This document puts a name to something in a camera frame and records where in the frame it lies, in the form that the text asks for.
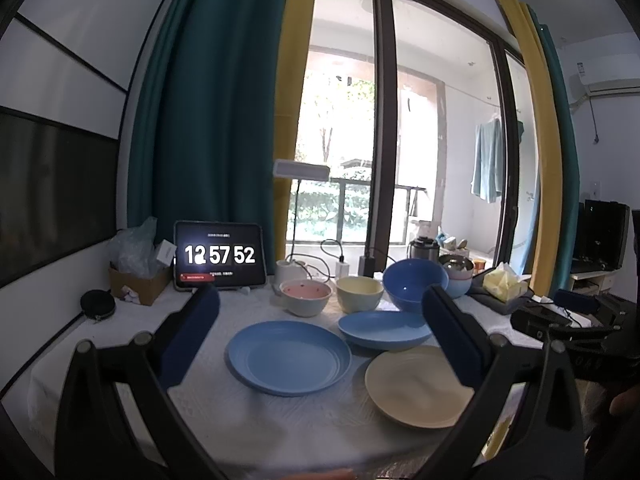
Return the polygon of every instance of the cream plate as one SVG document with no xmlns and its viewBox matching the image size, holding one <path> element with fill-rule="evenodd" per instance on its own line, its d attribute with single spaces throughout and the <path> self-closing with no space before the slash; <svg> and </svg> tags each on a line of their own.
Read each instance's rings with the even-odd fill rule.
<svg viewBox="0 0 640 480">
<path fill-rule="evenodd" d="M 367 368 L 365 385 L 385 415 L 414 428 L 453 426 L 474 394 L 435 346 L 380 354 Z"/>
</svg>

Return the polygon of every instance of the air conditioner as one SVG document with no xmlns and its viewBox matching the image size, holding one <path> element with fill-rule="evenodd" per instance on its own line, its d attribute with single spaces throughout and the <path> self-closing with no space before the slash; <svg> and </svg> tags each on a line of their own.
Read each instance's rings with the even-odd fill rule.
<svg viewBox="0 0 640 480">
<path fill-rule="evenodd" d="M 618 54 L 583 61 L 578 75 L 590 96 L 640 92 L 640 57 Z"/>
</svg>

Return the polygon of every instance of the cardboard box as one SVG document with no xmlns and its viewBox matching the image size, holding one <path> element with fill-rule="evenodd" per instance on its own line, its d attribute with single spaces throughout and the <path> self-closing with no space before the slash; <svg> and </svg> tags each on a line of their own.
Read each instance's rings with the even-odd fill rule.
<svg viewBox="0 0 640 480">
<path fill-rule="evenodd" d="M 166 267 L 156 274 L 151 280 L 137 278 L 133 274 L 125 274 L 118 272 L 113 267 L 109 268 L 109 282 L 111 284 L 111 295 L 116 298 L 124 298 L 125 293 L 122 291 L 124 285 L 131 290 L 137 292 L 140 303 L 143 305 L 152 305 L 160 293 L 171 281 L 171 267 Z"/>
</svg>

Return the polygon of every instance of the plate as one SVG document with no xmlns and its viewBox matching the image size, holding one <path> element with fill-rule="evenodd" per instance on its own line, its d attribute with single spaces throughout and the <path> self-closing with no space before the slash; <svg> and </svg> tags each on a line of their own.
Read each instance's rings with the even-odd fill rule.
<svg viewBox="0 0 640 480">
<path fill-rule="evenodd" d="M 267 321 L 238 332 L 226 347 L 228 363 L 248 386 L 298 397 L 337 383 L 351 351 L 337 335 L 300 321 Z"/>
<path fill-rule="evenodd" d="M 367 368 L 365 385 L 381 412 L 414 428 L 453 426 L 474 394 L 435 346 L 380 354 Z"/>
<path fill-rule="evenodd" d="M 371 311 L 344 316 L 338 328 L 348 341 L 378 350 L 404 350 L 431 335 L 421 314 Z"/>
</svg>

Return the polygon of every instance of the small white box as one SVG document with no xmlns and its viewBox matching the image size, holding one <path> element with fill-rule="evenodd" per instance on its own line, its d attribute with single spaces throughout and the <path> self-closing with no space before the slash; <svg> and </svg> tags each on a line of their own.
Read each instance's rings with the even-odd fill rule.
<svg viewBox="0 0 640 480">
<path fill-rule="evenodd" d="M 171 265 L 174 260 L 175 250 L 177 247 L 168 240 L 162 240 L 156 249 L 156 260 L 164 264 L 166 267 Z"/>
</svg>

